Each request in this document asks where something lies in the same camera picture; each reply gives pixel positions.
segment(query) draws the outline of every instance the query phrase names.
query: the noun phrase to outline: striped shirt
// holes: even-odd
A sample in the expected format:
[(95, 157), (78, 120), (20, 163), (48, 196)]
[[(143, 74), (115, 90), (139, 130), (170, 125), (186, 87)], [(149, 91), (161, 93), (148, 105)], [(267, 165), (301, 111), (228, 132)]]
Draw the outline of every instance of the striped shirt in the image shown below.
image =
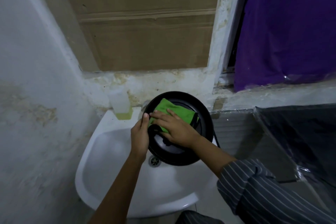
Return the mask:
[[(336, 224), (336, 217), (282, 187), (259, 160), (238, 160), (224, 167), (217, 182), (235, 215), (249, 223)], [(220, 224), (194, 211), (184, 211), (176, 224)]]

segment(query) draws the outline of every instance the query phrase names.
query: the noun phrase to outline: striped sleeve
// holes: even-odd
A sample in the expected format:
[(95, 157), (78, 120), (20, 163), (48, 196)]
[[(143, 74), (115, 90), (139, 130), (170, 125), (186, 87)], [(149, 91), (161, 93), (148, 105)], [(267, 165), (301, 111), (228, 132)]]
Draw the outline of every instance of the striped sleeve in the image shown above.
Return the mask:
[(217, 188), (245, 223), (336, 224), (331, 213), (282, 187), (259, 160), (230, 163), (224, 167)]

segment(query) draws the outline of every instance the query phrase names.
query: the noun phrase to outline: green towel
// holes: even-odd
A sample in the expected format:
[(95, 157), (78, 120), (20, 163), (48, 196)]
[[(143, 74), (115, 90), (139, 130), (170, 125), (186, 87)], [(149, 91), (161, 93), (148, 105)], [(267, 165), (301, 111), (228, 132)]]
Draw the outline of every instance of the green towel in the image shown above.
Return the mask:
[[(198, 121), (198, 115), (194, 111), (191, 111), (187, 108), (184, 108), (182, 106), (174, 105), (172, 102), (168, 101), (167, 99), (163, 98), (161, 102), (157, 105), (155, 110), (158, 110), (160, 112), (166, 113), (170, 115), (167, 112), (167, 109), (172, 110), (174, 113), (176, 113), (182, 120), (187, 122), (188, 124), (195, 123)], [(155, 118), (150, 118), (149, 120), (149, 126), (152, 124), (152, 122), (155, 120)], [(168, 130), (161, 127), (163, 132), (168, 133)]]

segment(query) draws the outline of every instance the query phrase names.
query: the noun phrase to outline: ceramic wash basin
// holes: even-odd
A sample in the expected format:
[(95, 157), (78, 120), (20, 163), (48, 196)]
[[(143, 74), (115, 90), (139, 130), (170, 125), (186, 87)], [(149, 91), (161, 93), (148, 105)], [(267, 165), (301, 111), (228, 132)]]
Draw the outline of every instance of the ceramic wash basin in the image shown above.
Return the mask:
[[(75, 184), (79, 196), (97, 209), (131, 150), (130, 129), (141, 117), (134, 108), (131, 120), (118, 120), (107, 111), (93, 133), (79, 163)], [(149, 165), (148, 151), (128, 210), (128, 218), (159, 216), (196, 203), (216, 186), (217, 178), (202, 162), (188, 166)]]

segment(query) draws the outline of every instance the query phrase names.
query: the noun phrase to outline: sink drain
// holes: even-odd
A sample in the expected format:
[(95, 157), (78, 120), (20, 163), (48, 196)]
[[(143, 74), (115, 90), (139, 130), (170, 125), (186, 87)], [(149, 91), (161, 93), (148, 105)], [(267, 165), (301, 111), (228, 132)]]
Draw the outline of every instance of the sink drain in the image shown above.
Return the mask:
[(149, 157), (148, 163), (151, 167), (158, 167), (161, 164), (161, 161), (157, 157), (152, 155)]

